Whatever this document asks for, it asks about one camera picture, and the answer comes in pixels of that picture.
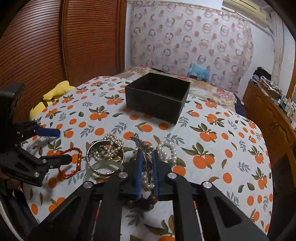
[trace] yellow plush toy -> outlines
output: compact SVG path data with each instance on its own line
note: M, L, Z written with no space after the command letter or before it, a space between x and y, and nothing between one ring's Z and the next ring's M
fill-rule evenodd
M55 88L53 88L50 92L46 93L43 96L43 102L38 103L34 108L31 109L30 120L33 120L36 115L38 115L47 106L51 105L53 101L56 101L58 98L60 98L61 96L73 89L75 89L75 87L70 86L69 81L67 80L58 83Z

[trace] air conditioner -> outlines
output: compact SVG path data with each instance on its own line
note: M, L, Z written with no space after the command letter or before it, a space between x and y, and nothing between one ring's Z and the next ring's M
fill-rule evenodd
M264 28L269 26L266 12L249 0L223 0L222 5L250 18Z

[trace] pink patterned curtain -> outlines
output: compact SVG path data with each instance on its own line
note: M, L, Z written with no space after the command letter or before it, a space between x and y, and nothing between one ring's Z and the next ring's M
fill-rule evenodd
M183 3L133 2L131 64L186 76L194 64L208 83L237 93L251 63L248 21L226 11Z

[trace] metal bolt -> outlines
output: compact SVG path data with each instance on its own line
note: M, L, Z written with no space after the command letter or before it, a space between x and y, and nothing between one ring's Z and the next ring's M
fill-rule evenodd
M84 188L91 188L91 187L92 187L92 182L90 182L90 181L85 182L85 183L83 184L83 187L84 187Z
M211 182L204 182L203 184L202 184L205 188L211 188L212 186L213 186L213 184L211 183Z
M118 174L118 176L120 178L127 178L128 177L128 174L126 172L121 172L121 173Z
M177 174L174 173L174 172L170 172L170 173L168 174L168 177L169 177L170 179L175 179L175 178L177 177Z

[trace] black box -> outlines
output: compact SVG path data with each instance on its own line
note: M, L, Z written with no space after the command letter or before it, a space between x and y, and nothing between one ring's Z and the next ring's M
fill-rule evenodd
M126 106L176 124L190 88L190 82L148 73L125 87Z

